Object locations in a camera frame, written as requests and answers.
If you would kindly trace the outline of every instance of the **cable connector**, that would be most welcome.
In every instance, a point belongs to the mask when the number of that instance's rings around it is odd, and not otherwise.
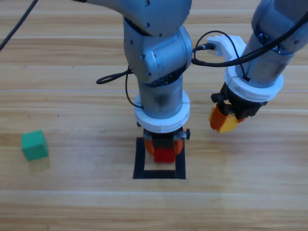
[[[197,51],[206,51],[206,50],[215,50],[215,45],[214,43],[206,43],[200,46],[197,46],[196,48],[194,48],[192,51],[193,53],[197,52]]]

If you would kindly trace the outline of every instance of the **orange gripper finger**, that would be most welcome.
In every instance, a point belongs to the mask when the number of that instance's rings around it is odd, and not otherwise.
[[[154,155],[154,146],[152,141],[144,141],[145,149],[148,151],[150,155]]]
[[[210,119],[211,119],[211,128],[213,130],[221,128],[227,120],[227,115],[225,116],[220,112],[218,107],[215,107]]]
[[[173,141],[174,154],[179,155],[184,147],[184,140]]]

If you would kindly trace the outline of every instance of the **yellow block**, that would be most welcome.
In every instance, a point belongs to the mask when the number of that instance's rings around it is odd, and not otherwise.
[[[230,114],[227,117],[226,122],[224,125],[217,129],[219,133],[227,132],[236,129],[237,124],[239,123],[239,120],[235,117],[235,114]]]

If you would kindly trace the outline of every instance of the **red block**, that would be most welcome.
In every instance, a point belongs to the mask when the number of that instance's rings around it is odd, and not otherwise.
[[[174,150],[172,148],[155,148],[154,161],[157,163],[174,163]]]

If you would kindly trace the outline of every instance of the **wooden floor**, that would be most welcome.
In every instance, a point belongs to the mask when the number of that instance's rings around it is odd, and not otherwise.
[[[32,0],[0,0],[0,38]],[[246,42],[257,0],[193,0],[192,41],[219,29]],[[220,58],[200,55],[207,61]],[[307,231],[308,49],[283,91],[227,134],[208,122],[224,69],[191,65],[184,88],[187,180],[133,180],[136,126],[124,79],[122,18],[102,7],[40,0],[0,53],[1,231]],[[132,98],[136,78],[130,77]],[[50,157],[27,162],[21,134],[42,129]],[[147,169],[157,166],[147,157]]]

